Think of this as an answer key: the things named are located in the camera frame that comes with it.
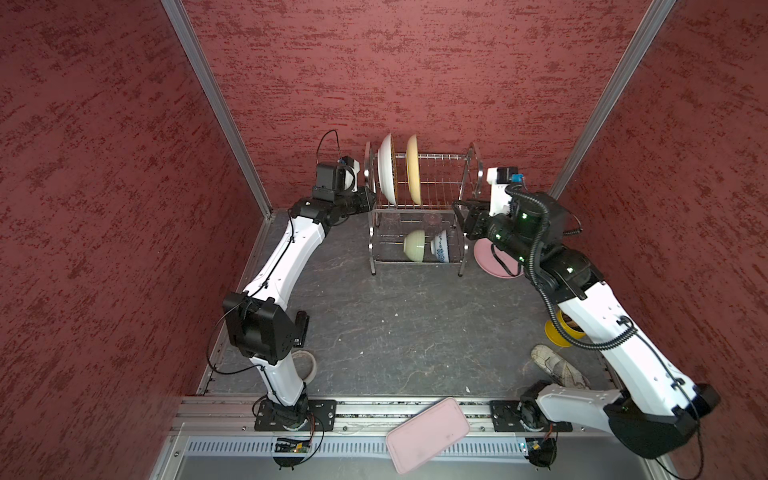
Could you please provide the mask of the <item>aluminium corner post left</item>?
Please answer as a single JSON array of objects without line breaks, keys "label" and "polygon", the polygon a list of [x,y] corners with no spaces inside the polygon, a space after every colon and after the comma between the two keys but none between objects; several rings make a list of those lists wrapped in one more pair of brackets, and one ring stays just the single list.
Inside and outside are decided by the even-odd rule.
[{"label": "aluminium corner post left", "polygon": [[245,142],[215,79],[215,75],[205,56],[200,41],[194,31],[190,17],[179,0],[162,0],[161,5],[168,16],[172,28],[185,52],[193,72],[202,87],[214,116],[229,144],[235,160],[247,182],[262,216],[272,219],[273,207],[265,187],[257,173]]}]

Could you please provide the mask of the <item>pink plate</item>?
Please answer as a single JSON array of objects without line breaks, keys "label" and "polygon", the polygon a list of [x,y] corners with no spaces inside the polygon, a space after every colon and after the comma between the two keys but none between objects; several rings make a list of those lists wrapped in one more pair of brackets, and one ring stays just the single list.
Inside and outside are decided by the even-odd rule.
[{"label": "pink plate", "polygon": [[476,263],[487,274],[499,279],[518,278],[523,274],[516,259],[496,248],[488,239],[479,239],[473,247]]}]

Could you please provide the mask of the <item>aluminium corner post right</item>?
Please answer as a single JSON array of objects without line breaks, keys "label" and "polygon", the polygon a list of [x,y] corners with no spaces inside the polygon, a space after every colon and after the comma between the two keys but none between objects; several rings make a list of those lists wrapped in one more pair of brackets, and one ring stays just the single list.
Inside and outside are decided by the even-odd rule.
[{"label": "aluminium corner post right", "polygon": [[549,195],[558,199],[574,178],[593,142],[609,118],[654,39],[676,4],[675,0],[653,0],[608,80],[587,123],[558,173]]}]

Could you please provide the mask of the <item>black stapler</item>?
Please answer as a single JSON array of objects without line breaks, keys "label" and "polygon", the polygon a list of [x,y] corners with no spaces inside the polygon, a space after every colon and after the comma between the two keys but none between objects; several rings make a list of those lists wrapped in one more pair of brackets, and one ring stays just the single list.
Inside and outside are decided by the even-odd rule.
[{"label": "black stapler", "polygon": [[308,327],[309,327],[309,320],[310,320],[310,316],[306,311],[299,310],[296,313],[296,318],[295,318],[296,335],[294,338],[295,348],[302,348],[305,345]]}]

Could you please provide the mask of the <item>steel two-tier dish rack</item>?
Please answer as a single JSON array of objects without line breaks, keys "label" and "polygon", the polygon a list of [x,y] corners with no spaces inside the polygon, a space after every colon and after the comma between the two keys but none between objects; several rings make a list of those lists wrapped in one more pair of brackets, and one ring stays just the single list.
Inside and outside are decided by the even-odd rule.
[{"label": "steel two-tier dish rack", "polygon": [[[480,149],[469,144],[463,153],[419,153],[422,205],[416,206],[409,194],[406,154],[395,153],[396,205],[389,205],[378,181],[378,145],[365,145],[365,185],[376,193],[376,206],[368,214],[369,269],[371,274],[383,265],[413,265],[403,252],[405,236],[424,230],[424,266],[451,266],[457,275],[465,273],[469,241],[458,226],[452,204],[456,200],[480,197],[479,181],[484,173]],[[440,263],[430,251],[433,237],[448,231],[450,262]]]}]

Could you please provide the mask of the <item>masking tape roll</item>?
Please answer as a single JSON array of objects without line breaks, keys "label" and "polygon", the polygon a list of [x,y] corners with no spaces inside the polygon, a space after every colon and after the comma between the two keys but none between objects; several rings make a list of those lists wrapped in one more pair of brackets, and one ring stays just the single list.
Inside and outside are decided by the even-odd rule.
[{"label": "masking tape roll", "polygon": [[291,353],[291,357],[299,366],[301,380],[307,385],[311,384],[318,372],[318,363],[314,354],[307,350],[300,349],[294,350]]}]

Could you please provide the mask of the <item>blue white porcelain bowl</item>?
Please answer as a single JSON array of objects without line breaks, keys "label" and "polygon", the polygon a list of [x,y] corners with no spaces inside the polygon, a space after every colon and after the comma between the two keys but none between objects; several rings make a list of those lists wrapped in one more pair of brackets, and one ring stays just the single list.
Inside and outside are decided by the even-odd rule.
[{"label": "blue white porcelain bowl", "polygon": [[430,251],[440,263],[450,262],[450,252],[448,243],[448,231],[443,230],[436,234],[430,242]]}]

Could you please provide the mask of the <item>yellow plate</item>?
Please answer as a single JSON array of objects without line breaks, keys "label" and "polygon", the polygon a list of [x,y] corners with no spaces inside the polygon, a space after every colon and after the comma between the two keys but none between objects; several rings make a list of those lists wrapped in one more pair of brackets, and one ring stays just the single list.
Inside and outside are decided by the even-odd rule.
[{"label": "yellow plate", "polygon": [[416,206],[422,205],[418,137],[412,135],[406,146],[406,167],[410,197]]}]

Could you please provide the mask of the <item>yellow pen cup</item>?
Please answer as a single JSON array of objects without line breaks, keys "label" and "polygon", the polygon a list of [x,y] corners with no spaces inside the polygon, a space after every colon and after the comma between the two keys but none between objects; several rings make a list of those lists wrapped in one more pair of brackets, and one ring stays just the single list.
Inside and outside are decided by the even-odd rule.
[{"label": "yellow pen cup", "polygon": [[568,336],[577,340],[581,340],[585,337],[585,332],[580,326],[561,310],[556,312],[556,322],[548,320],[545,323],[544,329],[546,337],[554,345],[563,348],[572,346],[572,343],[565,338],[563,332],[566,332]]}]

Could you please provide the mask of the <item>pink tray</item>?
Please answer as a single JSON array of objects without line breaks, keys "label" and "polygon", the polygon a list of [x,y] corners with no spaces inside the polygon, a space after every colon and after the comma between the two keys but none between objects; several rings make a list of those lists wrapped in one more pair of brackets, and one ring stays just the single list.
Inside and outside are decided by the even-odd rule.
[{"label": "pink tray", "polygon": [[470,425],[455,398],[445,398],[405,421],[386,436],[396,472],[410,473],[465,438]]}]

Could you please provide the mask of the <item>pale green bowl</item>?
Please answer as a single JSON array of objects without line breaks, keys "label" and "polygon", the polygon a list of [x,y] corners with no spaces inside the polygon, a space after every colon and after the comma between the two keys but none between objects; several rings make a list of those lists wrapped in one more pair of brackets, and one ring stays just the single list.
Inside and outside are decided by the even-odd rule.
[{"label": "pale green bowl", "polygon": [[405,236],[403,252],[410,261],[415,263],[422,263],[424,261],[425,239],[426,233],[421,229],[414,230]]}]

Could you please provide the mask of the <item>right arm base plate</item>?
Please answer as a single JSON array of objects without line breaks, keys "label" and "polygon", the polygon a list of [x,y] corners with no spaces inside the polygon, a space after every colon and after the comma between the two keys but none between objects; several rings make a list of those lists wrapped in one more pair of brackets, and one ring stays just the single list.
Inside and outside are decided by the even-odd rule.
[{"label": "right arm base plate", "polygon": [[573,431],[571,423],[547,419],[532,401],[492,400],[489,408],[495,432],[547,434]]}]

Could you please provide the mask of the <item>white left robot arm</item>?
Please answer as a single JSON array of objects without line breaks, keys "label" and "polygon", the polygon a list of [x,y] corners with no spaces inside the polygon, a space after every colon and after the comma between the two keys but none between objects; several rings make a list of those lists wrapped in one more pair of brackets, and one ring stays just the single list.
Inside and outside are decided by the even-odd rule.
[{"label": "white left robot arm", "polygon": [[306,397],[292,350],[302,329],[288,315],[288,302],[314,251],[343,218],[366,214],[375,206],[368,187],[334,192],[330,197],[302,198],[294,204],[280,242],[260,273],[242,293],[223,302],[230,344],[257,368],[268,388],[267,398],[294,408]]}]

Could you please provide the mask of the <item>aluminium corner post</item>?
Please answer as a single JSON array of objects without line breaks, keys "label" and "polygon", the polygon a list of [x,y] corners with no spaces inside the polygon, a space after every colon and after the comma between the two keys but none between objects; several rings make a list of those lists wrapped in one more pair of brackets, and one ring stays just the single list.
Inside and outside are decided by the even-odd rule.
[{"label": "aluminium corner post", "polygon": [[558,199],[574,178],[593,142],[609,118],[654,39],[676,4],[675,0],[653,0],[608,80],[587,123],[558,173],[549,195]]},{"label": "aluminium corner post", "polygon": [[162,0],[161,5],[168,16],[172,28],[185,52],[193,72],[202,87],[214,116],[229,144],[235,160],[247,182],[262,216],[272,219],[273,207],[265,187],[257,173],[245,142],[215,79],[215,75],[205,56],[200,41],[194,31],[190,17],[179,0]]}]

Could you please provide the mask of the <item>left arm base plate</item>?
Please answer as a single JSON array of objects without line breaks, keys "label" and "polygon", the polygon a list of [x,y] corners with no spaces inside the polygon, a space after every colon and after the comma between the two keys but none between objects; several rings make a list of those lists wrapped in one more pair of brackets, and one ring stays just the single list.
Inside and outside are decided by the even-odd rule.
[{"label": "left arm base plate", "polygon": [[300,400],[294,406],[281,406],[263,400],[254,410],[257,432],[329,432],[334,429],[336,400]]}]

